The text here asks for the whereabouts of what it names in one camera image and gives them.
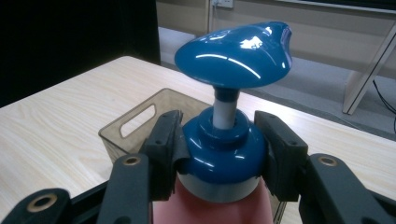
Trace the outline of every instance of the soap dispenser pump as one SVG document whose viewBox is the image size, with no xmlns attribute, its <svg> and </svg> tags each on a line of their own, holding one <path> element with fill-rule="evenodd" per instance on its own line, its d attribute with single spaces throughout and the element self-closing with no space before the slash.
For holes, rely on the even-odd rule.
<svg viewBox="0 0 396 224">
<path fill-rule="evenodd" d="M 263 22 L 216 31 L 177 51 L 177 67 L 212 85 L 215 102 L 183 127 L 191 157 L 178 167 L 176 194 L 155 204 L 154 223 L 272 223 L 261 179 L 265 139 L 237 99 L 241 89 L 289 72 L 290 36 L 286 23 Z"/>
</svg>

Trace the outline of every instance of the white pump stem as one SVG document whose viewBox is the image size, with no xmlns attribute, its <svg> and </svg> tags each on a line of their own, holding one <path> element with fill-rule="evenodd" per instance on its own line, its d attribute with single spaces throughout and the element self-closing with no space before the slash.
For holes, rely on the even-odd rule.
<svg viewBox="0 0 396 224">
<path fill-rule="evenodd" d="M 237 101 L 222 102 L 215 99 L 213 104 L 213 126 L 218 129 L 231 129 L 235 124 Z"/>
</svg>

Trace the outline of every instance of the light wood tabletop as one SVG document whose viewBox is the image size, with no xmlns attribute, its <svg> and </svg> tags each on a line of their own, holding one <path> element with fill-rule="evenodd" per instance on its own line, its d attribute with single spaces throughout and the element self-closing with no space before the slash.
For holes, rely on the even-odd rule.
<svg viewBox="0 0 396 224">
<path fill-rule="evenodd" d="M 123 57 L 0 108 L 0 220 L 37 190 L 62 188 L 75 197 L 108 180 L 112 163 L 99 130 L 163 88 L 214 101 L 211 86 Z M 244 93 L 238 108 L 250 119 L 255 110 L 277 115 L 309 154 L 340 158 L 366 188 L 396 199 L 395 142 Z M 288 203 L 282 223 L 301 223 L 297 208 Z"/>
</svg>

